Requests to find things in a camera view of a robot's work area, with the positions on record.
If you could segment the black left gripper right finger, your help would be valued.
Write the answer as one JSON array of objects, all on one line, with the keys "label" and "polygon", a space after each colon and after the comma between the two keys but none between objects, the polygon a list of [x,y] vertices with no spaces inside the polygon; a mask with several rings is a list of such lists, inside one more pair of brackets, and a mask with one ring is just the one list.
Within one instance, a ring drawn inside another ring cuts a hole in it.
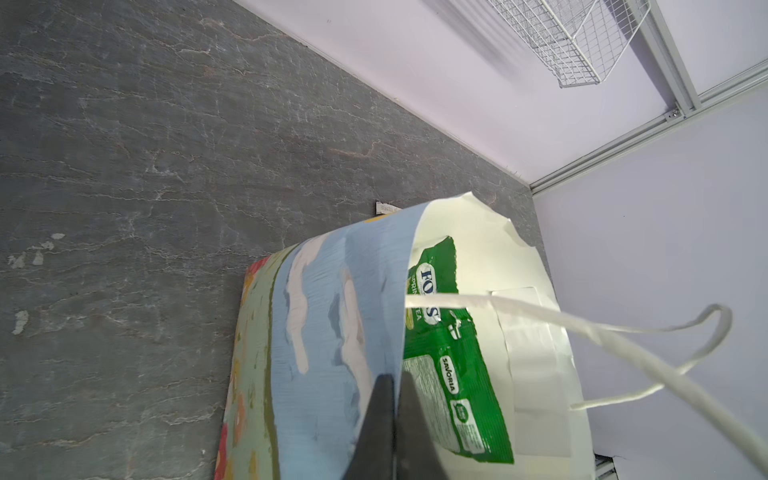
[{"label": "black left gripper right finger", "polygon": [[416,384],[403,372],[395,423],[396,478],[446,480],[446,472],[432,442]]}]

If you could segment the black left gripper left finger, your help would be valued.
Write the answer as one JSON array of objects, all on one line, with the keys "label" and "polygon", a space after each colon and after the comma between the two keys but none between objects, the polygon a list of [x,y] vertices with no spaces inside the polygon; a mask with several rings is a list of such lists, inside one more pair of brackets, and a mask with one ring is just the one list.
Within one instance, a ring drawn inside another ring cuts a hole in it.
[{"label": "black left gripper left finger", "polygon": [[344,480],[395,478],[395,403],[393,377],[378,376]]}]

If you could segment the green Fox's candy packet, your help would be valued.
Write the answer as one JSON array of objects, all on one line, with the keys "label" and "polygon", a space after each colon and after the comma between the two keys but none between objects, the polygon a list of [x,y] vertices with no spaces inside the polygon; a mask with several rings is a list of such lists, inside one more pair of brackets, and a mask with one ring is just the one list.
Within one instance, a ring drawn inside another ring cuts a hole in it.
[{"label": "green Fox's candy packet", "polygon": [[507,425],[470,313],[418,307],[408,309],[405,320],[403,368],[416,384],[432,440],[478,462],[512,464]]}]

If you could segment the white and green paper bag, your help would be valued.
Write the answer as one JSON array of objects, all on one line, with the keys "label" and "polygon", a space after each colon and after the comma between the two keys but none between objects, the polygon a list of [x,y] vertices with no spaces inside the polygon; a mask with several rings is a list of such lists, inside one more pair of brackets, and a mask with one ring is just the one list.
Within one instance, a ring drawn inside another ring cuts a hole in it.
[{"label": "white and green paper bag", "polygon": [[340,228],[253,263],[245,276],[217,479],[342,479],[376,379],[403,372],[406,311],[466,309],[512,445],[512,464],[433,444],[447,479],[592,479],[588,413],[669,390],[759,470],[767,445],[688,372],[729,334],[671,366],[628,327],[563,313],[537,250],[472,194]]}]

